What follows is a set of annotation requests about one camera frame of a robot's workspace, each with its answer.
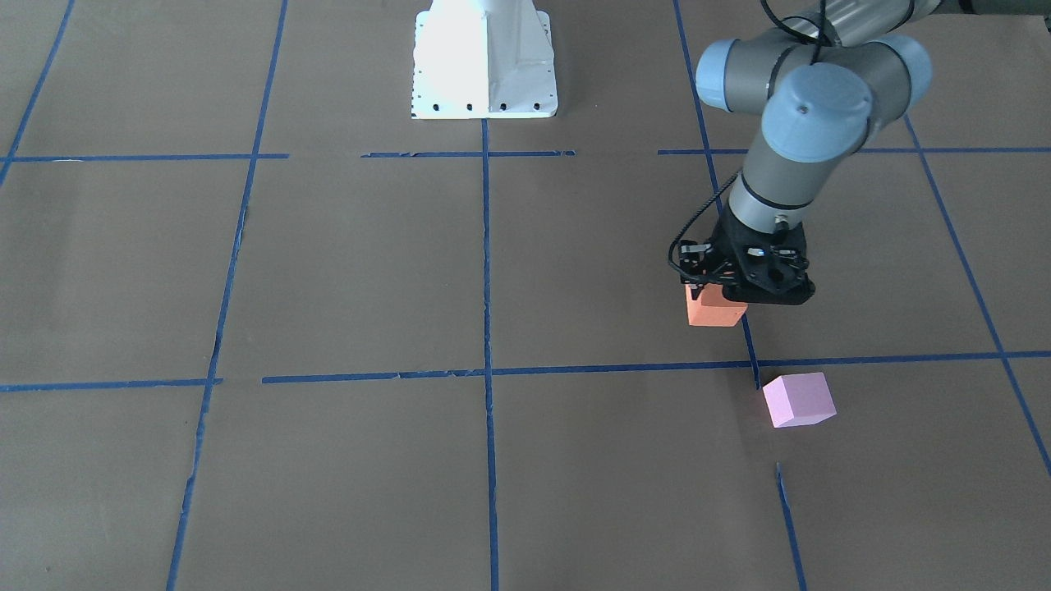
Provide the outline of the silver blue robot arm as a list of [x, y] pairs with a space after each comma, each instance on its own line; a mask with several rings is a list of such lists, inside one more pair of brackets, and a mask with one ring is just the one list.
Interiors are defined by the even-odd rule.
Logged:
[[815, 295], [804, 221], [838, 164], [928, 91], [926, 49], [898, 33], [936, 1], [822, 1], [774, 19], [753, 39], [724, 39], [695, 69], [699, 99], [753, 113], [760, 126], [709, 239], [672, 240], [668, 262], [693, 298], [716, 286], [731, 302], [801, 305]]

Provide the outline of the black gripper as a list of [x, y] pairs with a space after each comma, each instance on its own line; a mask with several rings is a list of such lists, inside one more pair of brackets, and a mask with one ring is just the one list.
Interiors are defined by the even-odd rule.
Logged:
[[754, 231], [733, 216], [721, 216], [709, 238], [707, 274], [736, 302], [802, 305], [817, 287], [803, 225], [788, 231]]

